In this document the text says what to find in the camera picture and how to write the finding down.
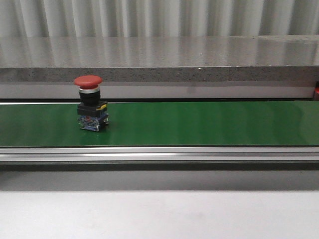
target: corrugated metal wall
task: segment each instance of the corrugated metal wall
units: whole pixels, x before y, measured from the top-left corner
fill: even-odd
[[[319,0],[0,0],[0,36],[318,34]]]

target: red button cap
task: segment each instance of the red button cap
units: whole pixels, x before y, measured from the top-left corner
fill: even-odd
[[[94,75],[80,76],[74,80],[74,84],[83,90],[94,89],[102,82],[102,78]]]

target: green conveyor belt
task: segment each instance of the green conveyor belt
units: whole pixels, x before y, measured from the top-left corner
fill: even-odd
[[[101,132],[79,129],[76,107],[0,105],[0,146],[319,145],[319,102],[109,104]]]

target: emergency stop button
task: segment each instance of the emergency stop button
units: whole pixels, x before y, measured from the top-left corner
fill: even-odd
[[[95,89],[102,82],[102,78],[94,75],[80,76],[74,80],[74,84],[83,90]]]

